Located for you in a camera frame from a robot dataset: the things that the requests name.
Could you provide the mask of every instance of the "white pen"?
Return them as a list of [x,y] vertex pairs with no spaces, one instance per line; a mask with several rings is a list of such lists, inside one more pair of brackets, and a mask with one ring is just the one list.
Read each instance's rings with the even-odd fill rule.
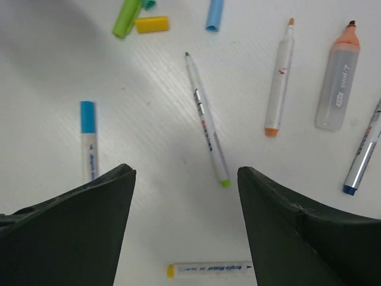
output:
[[255,275],[252,262],[175,263],[167,268],[168,278],[230,278]]
[[86,184],[98,177],[95,103],[81,101],[82,180]]
[[224,155],[220,146],[220,141],[217,137],[216,127],[214,126],[212,115],[209,110],[208,102],[205,97],[204,90],[201,86],[201,81],[197,72],[197,68],[192,61],[191,56],[186,52],[186,70],[192,85],[193,96],[197,105],[198,115],[201,119],[201,125],[204,130],[205,137],[208,143],[208,149],[216,168],[218,180],[221,186],[227,188],[230,186],[229,173],[225,162]]
[[348,195],[354,195],[360,186],[365,170],[369,164],[370,158],[376,148],[377,141],[381,134],[381,102],[378,103],[373,118],[370,121],[364,139],[357,151],[356,158],[349,171],[348,177],[344,183],[343,192]]
[[271,84],[270,98],[268,99],[264,129],[266,136],[269,137],[275,137],[279,131],[294,42],[293,18],[291,18],[285,37],[279,43],[273,83]]

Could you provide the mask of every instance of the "marker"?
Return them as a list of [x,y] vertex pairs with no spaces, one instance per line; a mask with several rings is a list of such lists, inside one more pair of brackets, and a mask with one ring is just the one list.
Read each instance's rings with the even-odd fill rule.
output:
[[343,192],[348,195],[354,195],[360,186],[365,170],[369,164],[371,155],[373,154],[373,151],[377,145],[377,141],[380,138],[380,114],[381,102],[379,102],[377,105],[376,111],[374,112],[373,118],[369,124],[367,132],[365,133],[364,139],[357,151],[357,155],[352,164],[351,170],[349,171],[348,177],[346,178]]
[[198,109],[198,115],[201,119],[201,125],[207,139],[209,152],[216,168],[218,179],[221,186],[227,188],[230,186],[229,173],[225,162],[224,155],[220,146],[220,141],[217,137],[216,127],[214,126],[212,115],[209,110],[207,98],[205,97],[204,89],[201,86],[201,81],[197,72],[197,68],[192,61],[191,56],[186,52],[186,70],[192,85],[192,92]]
[[228,278],[255,276],[252,262],[175,263],[167,278]]
[[288,23],[286,34],[279,43],[278,56],[276,58],[273,74],[273,83],[271,84],[270,98],[268,99],[264,130],[266,136],[269,137],[275,137],[279,131],[294,42],[293,18],[291,18]]
[[82,179],[86,184],[98,177],[95,103],[81,101]]
[[343,125],[361,49],[355,30],[355,21],[350,21],[331,48],[316,115],[318,128],[337,131]]

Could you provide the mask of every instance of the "blue pen cap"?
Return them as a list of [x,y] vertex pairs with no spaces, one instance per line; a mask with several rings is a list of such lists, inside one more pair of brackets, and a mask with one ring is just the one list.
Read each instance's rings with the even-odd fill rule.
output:
[[210,1],[207,25],[205,27],[208,31],[218,32],[220,30],[223,6],[224,0]]
[[144,9],[149,10],[156,5],[156,0],[141,0]]
[[81,133],[96,133],[94,102],[81,101]]
[[356,188],[353,188],[352,186],[345,185],[343,188],[343,192],[348,195],[355,195],[355,192],[357,191]]

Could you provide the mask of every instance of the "yellow marker cap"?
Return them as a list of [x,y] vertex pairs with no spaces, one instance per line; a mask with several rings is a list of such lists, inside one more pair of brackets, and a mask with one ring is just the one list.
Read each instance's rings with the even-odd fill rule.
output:
[[138,33],[149,33],[169,30],[167,16],[137,18],[134,20]]
[[168,266],[167,278],[174,278],[174,266],[173,265]]

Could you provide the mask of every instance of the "orange highlighter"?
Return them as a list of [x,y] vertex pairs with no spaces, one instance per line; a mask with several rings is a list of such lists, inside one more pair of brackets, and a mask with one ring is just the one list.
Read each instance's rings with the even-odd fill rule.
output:
[[345,33],[332,46],[316,116],[318,128],[340,130],[343,124],[360,54],[355,29],[355,21],[351,21]]

